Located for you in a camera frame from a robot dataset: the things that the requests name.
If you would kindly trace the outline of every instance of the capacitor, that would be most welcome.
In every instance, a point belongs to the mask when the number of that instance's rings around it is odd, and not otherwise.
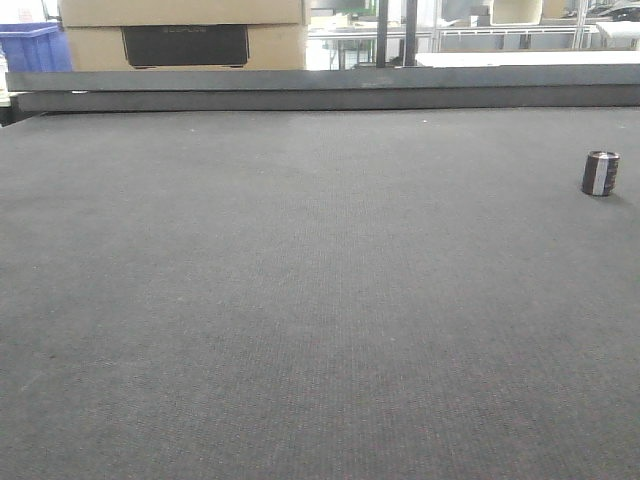
[[[611,194],[616,184],[620,155],[613,152],[592,151],[584,167],[582,191],[596,197]]]

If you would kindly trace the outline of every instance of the blue bin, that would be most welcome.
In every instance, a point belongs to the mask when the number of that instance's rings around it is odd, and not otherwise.
[[[0,24],[0,44],[10,72],[69,72],[71,55],[57,23]]]

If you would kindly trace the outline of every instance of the dark gray carpet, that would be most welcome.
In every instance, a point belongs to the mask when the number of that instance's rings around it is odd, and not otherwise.
[[[637,479],[640,110],[0,131],[0,478]],[[617,195],[579,191],[591,149]]]

